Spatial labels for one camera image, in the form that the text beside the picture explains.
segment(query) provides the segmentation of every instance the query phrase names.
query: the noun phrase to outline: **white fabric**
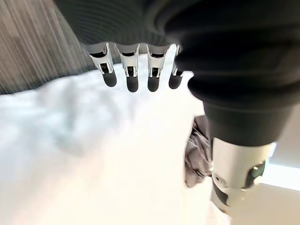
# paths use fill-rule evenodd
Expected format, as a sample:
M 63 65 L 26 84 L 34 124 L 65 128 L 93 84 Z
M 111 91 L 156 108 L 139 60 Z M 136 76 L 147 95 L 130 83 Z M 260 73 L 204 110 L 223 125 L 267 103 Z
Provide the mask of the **white fabric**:
M 136 93 L 118 64 L 114 88 L 91 71 L 1 96 L 0 224 L 208 224 L 211 181 L 183 182 L 186 140 L 203 108 L 188 92 L 191 73 L 168 88 L 174 53 L 155 93 L 141 55 Z

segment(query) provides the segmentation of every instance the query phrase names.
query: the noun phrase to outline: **crumpled fabric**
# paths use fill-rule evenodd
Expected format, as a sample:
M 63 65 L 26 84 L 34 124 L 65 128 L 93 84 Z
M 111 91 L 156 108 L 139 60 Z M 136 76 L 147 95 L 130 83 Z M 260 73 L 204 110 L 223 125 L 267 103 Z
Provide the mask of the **crumpled fabric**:
M 207 118 L 197 116 L 185 152 L 185 182 L 189 188 L 211 176 L 211 161 Z

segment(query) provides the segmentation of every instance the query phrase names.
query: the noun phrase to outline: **black rubber fingertip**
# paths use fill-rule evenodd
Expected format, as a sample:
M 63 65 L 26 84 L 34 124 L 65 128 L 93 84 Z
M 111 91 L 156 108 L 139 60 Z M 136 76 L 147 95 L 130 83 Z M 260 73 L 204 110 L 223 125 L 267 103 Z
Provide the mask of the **black rubber fingertip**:
M 151 92 L 155 92 L 159 87 L 159 78 L 148 77 L 148 89 Z
M 180 83 L 182 80 L 182 76 L 173 76 L 173 74 L 171 74 L 170 79 L 169 79 L 169 87 L 171 89 L 176 89 L 179 87 Z
M 114 71 L 110 73 L 103 74 L 104 82 L 108 87 L 114 87 L 117 84 L 117 77 Z
M 136 92 L 139 89 L 139 81 L 137 79 L 137 76 L 127 77 L 126 82 L 127 82 L 127 88 L 130 92 Z

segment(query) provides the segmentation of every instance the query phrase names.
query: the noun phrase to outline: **robotic hand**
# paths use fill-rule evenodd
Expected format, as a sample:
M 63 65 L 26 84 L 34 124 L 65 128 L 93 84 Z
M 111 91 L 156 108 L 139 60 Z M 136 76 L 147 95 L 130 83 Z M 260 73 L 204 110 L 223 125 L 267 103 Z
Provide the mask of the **robotic hand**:
M 213 183 L 232 206 L 259 178 L 292 106 L 300 100 L 297 0 L 55 0 L 108 86 L 116 84 L 107 42 L 116 43 L 129 91 L 138 89 L 139 43 L 148 45 L 148 88 L 165 52 L 180 45 L 169 86 L 188 87 L 209 121 Z

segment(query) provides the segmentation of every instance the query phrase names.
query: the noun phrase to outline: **wooden wall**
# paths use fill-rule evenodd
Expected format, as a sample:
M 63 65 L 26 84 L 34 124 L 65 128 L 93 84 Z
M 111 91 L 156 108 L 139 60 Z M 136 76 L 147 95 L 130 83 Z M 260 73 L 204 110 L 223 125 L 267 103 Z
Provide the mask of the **wooden wall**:
M 112 49 L 114 63 L 120 62 Z M 0 94 L 95 69 L 52 0 L 0 0 Z

